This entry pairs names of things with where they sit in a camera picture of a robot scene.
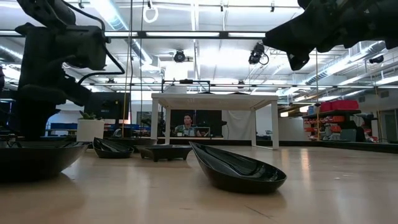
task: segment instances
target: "black boat-shaped dish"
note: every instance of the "black boat-shaped dish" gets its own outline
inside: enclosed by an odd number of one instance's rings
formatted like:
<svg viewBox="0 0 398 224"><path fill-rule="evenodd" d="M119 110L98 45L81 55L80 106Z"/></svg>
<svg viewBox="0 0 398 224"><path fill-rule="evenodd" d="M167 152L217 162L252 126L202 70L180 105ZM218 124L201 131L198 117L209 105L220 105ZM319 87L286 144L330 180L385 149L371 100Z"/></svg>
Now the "black boat-shaped dish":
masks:
<svg viewBox="0 0 398 224"><path fill-rule="evenodd" d="M286 180L280 169L246 156L190 142L212 185L245 194L276 191Z"/></svg>
<svg viewBox="0 0 398 224"><path fill-rule="evenodd" d="M159 159L177 159L182 158L187 160L189 152L192 150L191 146L174 146L174 145L156 145L156 146L136 146L141 153L141 158L149 158L154 162Z"/></svg>
<svg viewBox="0 0 398 224"><path fill-rule="evenodd" d="M130 146L134 148L133 153L139 153L136 146L153 146L156 145L157 139L144 139L144 138L107 138L107 140Z"/></svg>
<svg viewBox="0 0 398 224"><path fill-rule="evenodd" d="M99 138L94 138L93 147L97 156L103 159L130 158L131 153L134 151L133 147Z"/></svg>
<svg viewBox="0 0 398 224"><path fill-rule="evenodd" d="M0 182L47 179L72 165L87 149L82 142L10 142L0 148Z"/></svg>

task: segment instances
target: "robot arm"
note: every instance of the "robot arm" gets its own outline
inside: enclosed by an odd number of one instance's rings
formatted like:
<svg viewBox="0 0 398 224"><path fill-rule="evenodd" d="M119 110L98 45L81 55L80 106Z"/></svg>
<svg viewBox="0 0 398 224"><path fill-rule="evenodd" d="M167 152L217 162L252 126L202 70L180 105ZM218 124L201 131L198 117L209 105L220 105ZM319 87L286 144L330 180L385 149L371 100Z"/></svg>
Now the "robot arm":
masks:
<svg viewBox="0 0 398 224"><path fill-rule="evenodd" d="M18 3L26 14L46 26L26 23L16 28L25 37L25 47L15 111L20 132L36 140L45 134L47 120L58 112L56 105L70 100L83 106L90 99L91 91L69 77L62 63L102 70L109 53L105 44L110 41L97 26L76 26L75 14L62 0Z"/></svg>
<svg viewBox="0 0 398 224"><path fill-rule="evenodd" d="M350 48L363 40L384 40L398 46L396 0L298 0L305 12L266 33L263 44L287 53L292 70L310 60L313 49L327 52L337 45Z"/></svg>

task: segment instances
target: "potted plant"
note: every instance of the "potted plant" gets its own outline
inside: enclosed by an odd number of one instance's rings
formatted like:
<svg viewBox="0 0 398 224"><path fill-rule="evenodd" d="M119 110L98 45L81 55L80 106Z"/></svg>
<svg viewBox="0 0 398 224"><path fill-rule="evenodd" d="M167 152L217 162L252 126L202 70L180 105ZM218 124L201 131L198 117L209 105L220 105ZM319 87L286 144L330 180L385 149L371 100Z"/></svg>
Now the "potted plant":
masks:
<svg viewBox="0 0 398 224"><path fill-rule="evenodd" d="M93 142L94 138L104 137L104 121L97 118L94 113L88 114L80 112L81 118L77 123L76 141Z"/></svg>

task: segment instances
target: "person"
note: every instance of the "person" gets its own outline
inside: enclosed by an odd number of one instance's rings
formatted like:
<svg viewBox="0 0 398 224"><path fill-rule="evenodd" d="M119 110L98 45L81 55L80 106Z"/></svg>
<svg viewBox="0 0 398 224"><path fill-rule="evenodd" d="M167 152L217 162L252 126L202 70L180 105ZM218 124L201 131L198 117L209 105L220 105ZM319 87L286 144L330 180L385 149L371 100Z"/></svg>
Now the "person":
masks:
<svg viewBox="0 0 398 224"><path fill-rule="evenodd" d="M178 136L177 133L182 133L182 136L190 136L190 137L201 136L199 131L196 131L195 129L191 128L193 127L192 123L193 123L192 115L190 114L184 115L184 124L175 127L174 134Z"/></svg>

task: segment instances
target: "white table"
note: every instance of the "white table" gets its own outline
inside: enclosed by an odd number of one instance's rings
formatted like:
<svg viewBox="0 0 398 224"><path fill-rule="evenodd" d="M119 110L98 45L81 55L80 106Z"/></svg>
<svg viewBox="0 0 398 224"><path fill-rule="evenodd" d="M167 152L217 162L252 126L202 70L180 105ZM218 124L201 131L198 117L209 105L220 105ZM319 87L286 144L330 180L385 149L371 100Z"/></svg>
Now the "white table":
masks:
<svg viewBox="0 0 398 224"><path fill-rule="evenodd" d="M157 139L159 104L166 109L166 144L170 144L171 110L246 110L252 113L250 116L252 124L251 144L252 146L256 146L256 110L271 104L272 148L278 149L279 127L277 100L278 96L153 93L150 138Z"/></svg>

